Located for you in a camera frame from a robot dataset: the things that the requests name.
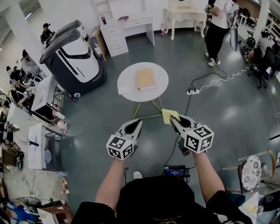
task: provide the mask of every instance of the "cardboard box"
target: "cardboard box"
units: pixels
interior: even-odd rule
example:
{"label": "cardboard box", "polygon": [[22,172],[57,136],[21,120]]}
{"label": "cardboard box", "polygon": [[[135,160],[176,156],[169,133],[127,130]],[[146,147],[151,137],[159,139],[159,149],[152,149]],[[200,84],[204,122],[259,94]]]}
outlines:
{"label": "cardboard box", "polygon": [[91,45],[99,61],[106,61],[107,46],[103,39],[100,27],[96,27],[91,35]]}

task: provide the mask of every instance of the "book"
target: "book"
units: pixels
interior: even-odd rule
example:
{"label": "book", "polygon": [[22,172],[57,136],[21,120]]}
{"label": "book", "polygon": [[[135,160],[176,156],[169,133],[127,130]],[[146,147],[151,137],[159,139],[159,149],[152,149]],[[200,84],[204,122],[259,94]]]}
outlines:
{"label": "book", "polygon": [[121,22],[126,22],[128,20],[128,16],[122,16],[118,19],[118,22],[121,23]]}
{"label": "book", "polygon": [[136,72],[136,87],[138,90],[155,89],[156,82],[153,69],[142,69]]}

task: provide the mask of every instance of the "white cabinet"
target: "white cabinet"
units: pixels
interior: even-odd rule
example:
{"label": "white cabinet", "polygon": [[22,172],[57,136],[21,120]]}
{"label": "white cabinet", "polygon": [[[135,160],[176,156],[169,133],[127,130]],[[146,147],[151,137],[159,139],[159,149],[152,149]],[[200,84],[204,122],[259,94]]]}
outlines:
{"label": "white cabinet", "polygon": [[[125,31],[136,26],[145,27],[147,37],[154,45],[153,19],[146,16],[145,0],[94,0],[94,7],[111,57],[128,52]],[[121,16],[129,16],[129,19],[118,23],[117,20]]]}

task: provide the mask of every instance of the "small display screen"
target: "small display screen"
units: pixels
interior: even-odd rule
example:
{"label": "small display screen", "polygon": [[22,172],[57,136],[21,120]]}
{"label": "small display screen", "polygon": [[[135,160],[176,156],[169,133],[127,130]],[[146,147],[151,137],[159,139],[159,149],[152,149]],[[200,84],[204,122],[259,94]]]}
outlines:
{"label": "small display screen", "polygon": [[165,170],[165,175],[167,177],[184,177],[184,169],[178,169],[178,170]]}

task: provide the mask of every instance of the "white sneaker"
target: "white sneaker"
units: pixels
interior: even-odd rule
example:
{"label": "white sneaker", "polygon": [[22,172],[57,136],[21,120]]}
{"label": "white sneaker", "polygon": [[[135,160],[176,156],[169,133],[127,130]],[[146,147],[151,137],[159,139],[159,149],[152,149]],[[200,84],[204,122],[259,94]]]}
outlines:
{"label": "white sneaker", "polygon": [[143,176],[139,171],[136,171],[133,173],[133,178],[134,179],[143,179]]}
{"label": "white sneaker", "polygon": [[216,64],[215,60],[208,63],[208,65],[211,66],[211,67],[214,66],[214,65],[219,65],[219,64],[221,64],[220,60],[218,60],[217,64]]}
{"label": "white sneaker", "polygon": [[209,57],[209,54],[208,54],[207,52],[205,52],[205,56],[206,56],[208,59],[210,59],[211,61],[214,61],[214,58],[210,58],[210,57]]}

